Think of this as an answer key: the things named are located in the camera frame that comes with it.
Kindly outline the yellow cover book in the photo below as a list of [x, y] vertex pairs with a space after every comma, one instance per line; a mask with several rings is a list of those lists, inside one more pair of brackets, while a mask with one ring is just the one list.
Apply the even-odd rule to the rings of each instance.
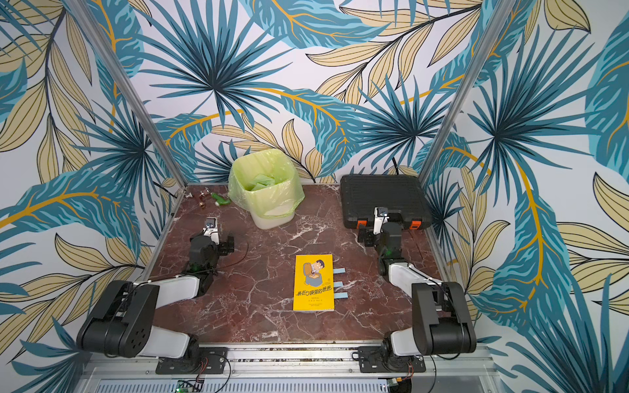
[[334, 310], [334, 259], [332, 255], [297, 255], [293, 310]]

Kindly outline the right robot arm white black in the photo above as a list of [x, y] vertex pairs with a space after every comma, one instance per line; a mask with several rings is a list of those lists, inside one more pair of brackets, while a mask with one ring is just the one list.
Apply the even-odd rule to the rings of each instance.
[[389, 356], [473, 353], [477, 337], [462, 286], [418, 270], [402, 255], [403, 227], [386, 222], [377, 228], [360, 226], [358, 241], [378, 254], [378, 272], [411, 299], [411, 326], [384, 339]]

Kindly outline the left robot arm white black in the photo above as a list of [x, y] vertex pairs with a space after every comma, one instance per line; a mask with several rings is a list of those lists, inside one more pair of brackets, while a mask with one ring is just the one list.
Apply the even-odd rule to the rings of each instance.
[[199, 234], [190, 242], [188, 265], [172, 278], [146, 282], [115, 280], [108, 284], [81, 327], [81, 350], [109, 356], [198, 360], [198, 340], [154, 324], [155, 312], [170, 304], [204, 296], [222, 256], [234, 252], [234, 237], [220, 242]]

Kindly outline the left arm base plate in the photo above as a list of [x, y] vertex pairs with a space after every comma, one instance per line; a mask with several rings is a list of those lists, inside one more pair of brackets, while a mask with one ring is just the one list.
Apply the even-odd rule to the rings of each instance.
[[227, 347], [200, 347], [183, 358], [159, 358], [157, 375], [218, 375], [224, 372]]

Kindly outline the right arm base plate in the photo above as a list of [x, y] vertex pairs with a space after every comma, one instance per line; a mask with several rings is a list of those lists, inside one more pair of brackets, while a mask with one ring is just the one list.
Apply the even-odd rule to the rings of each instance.
[[424, 360], [418, 356], [398, 356], [383, 346], [360, 346], [352, 353], [362, 373], [423, 373]]

